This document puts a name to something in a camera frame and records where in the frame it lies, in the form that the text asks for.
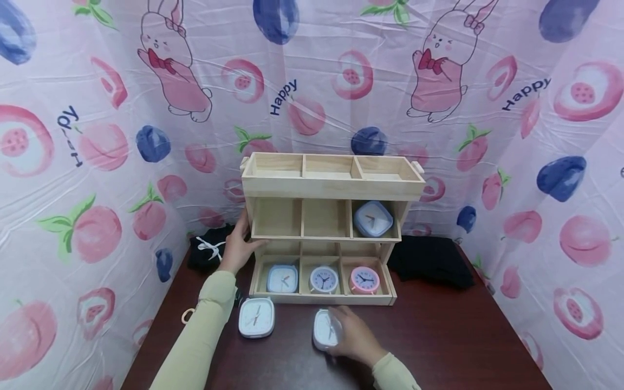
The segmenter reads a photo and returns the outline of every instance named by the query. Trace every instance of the alarm clock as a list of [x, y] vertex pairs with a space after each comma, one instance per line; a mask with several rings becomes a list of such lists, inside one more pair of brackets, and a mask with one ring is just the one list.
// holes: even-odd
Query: alarm clock
[[266, 290], [270, 293], [294, 293], [299, 284], [297, 267], [274, 265], [266, 279]]
[[316, 267], [310, 273], [310, 292], [334, 294], [338, 288], [338, 274], [328, 266]]
[[238, 331], [243, 337], [267, 337], [275, 327], [275, 307], [268, 298], [250, 298], [240, 306]]
[[394, 218], [378, 200], [364, 203], [353, 214], [353, 224], [365, 237], [381, 237], [393, 223]]
[[316, 349], [327, 351], [329, 347], [338, 345], [342, 331], [342, 325], [329, 313], [329, 310], [321, 309], [316, 312], [312, 330], [312, 340]]
[[357, 267], [351, 271], [349, 288], [353, 294], [375, 294], [379, 289], [379, 275], [372, 268]]

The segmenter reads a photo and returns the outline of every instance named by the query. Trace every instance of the top tray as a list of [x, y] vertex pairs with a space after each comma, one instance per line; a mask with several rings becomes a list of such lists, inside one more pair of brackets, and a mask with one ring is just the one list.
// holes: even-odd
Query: top tray
[[255, 152], [241, 169], [246, 197], [416, 200], [425, 187], [405, 157]]

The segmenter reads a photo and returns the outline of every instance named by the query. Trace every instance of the pink alarm clock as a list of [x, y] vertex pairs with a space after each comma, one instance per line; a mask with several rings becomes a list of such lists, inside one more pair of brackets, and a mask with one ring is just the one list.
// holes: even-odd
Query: pink alarm clock
[[353, 294], [375, 294], [379, 289], [379, 275], [372, 268], [357, 267], [351, 271], [349, 287]]

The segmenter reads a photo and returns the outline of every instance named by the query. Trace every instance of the light blue alarm clock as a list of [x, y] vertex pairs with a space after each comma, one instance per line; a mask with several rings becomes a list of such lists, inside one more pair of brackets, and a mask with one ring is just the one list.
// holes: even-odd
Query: light blue alarm clock
[[266, 290], [270, 293], [294, 293], [297, 291], [299, 278], [297, 267], [293, 265], [274, 265], [266, 279]]
[[393, 223], [394, 218], [378, 200], [364, 203], [353, 215], [353, 224], [365, 237], [381, 237]]

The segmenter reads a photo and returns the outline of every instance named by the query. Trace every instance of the hand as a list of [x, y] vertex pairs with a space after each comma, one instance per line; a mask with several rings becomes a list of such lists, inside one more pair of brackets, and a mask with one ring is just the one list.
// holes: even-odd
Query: hand
[[366, 364], [371, 369], [388, 352], [383, 349], [366, 323], [347, 306], [329, 308], [329, 312], [343, 327], [337, 346], [328, 349], [332, 356], [346, 356]]
[[248, 231], [249, 217], [247, 209], [244, 208], [240, 217], [238, 217], [234, 230], [225, 239], [225, 252], [217, 271], [229, 271], [236, 275], [238, 270], [247, 263], [253, 251], [268, 243], [268, 240], [246, 242], [245, 236]]

